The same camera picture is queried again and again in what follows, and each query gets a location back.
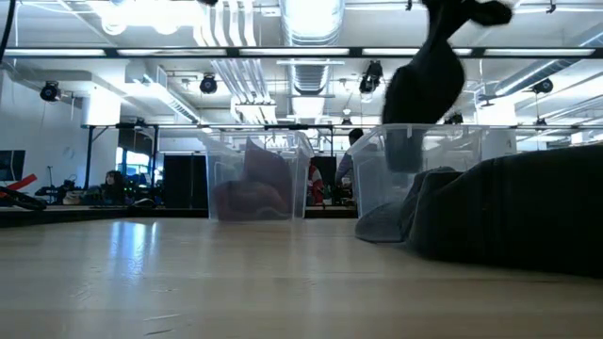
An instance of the red object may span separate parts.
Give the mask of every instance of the red object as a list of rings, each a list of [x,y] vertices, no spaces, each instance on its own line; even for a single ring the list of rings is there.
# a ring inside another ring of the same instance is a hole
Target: red object
[[[8,185],[7,188],[12,189],[12,190],[19,190],[19,189],[35,182],[36,180],[38,180],[38,177],[36,176],[36,174],[30,174],[30,175],[26,176],[22,181]],[[0,198],[2,198],[4,196],[5,196],[5,194],[0,193]]]
[[[310,170],[308,171],[308,181],[311,183],[311,192],[314,204],[322,204],[322,189],[324,188],[324,183],[322,182],[320,170],[318,170],[318,168],[314,165],[310,165]]]

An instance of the black cabinet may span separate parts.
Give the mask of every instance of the black cabinet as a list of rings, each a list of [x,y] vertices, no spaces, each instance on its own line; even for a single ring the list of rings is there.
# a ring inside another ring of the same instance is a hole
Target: black cabinet
[[[165,155],[163,168],[167,208],[207,209],[207,167],[204,155]]]

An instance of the person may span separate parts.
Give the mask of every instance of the person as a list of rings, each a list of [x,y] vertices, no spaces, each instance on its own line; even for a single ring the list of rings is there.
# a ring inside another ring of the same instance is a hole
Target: person
[[[106,173],[105,184],[101,185],[101,189],[106,204],[125,204],[125,180],[118,170],[110,170]]]
[[[358,139],[361,138],[363,135],[364,135],[364,133],[363,133],[362,129],[360,129],[360,128],[352,129],[351,132],[348,134],[348,140],[350,141],[350,146],[353,145],[354,143],[356,143],[356,141],[358,141]],[[339,163],[337,172],[335,173],[335,184],[342,185],[343,178],[352,170],[352,168],[353,168],[353,163],[351,161],[351,154],[346,152],[345,155],[343,156],[343,159],[341,159],[341,162]]]
[[[308,194],[312,198],[309,204],[320,205],[324,202],[324,183],[320,170],[313,163],[314,159],[310,160],[310,170],[308,170]]]

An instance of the ventilation duct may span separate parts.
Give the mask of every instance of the ventilation duct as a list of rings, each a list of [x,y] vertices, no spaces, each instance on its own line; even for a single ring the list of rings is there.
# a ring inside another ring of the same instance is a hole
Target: ventilation duct
[[[570,45],[580,47],[603,47],[603,24],[598,24],[576,38]],[[526,89],[549,76],[580,62],[579,59],[558,59],[536,61],[527,68],[499,82],[491,92],[480,95],[481,100],[505,97]]]
[[[343,23],[344,0],[279,0],[279,3],[287,45],[316,47],[337,43]],[[319,95],[327,85],[330,71],[329,66],[290,66],[292,87],[300,95]]]

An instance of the table surface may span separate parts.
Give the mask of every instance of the table surface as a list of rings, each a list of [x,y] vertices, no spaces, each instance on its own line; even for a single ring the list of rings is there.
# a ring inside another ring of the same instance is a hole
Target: table surface
[[[425,261],[354,220],[0,230],[0,338],[602,338],[603,283]]]

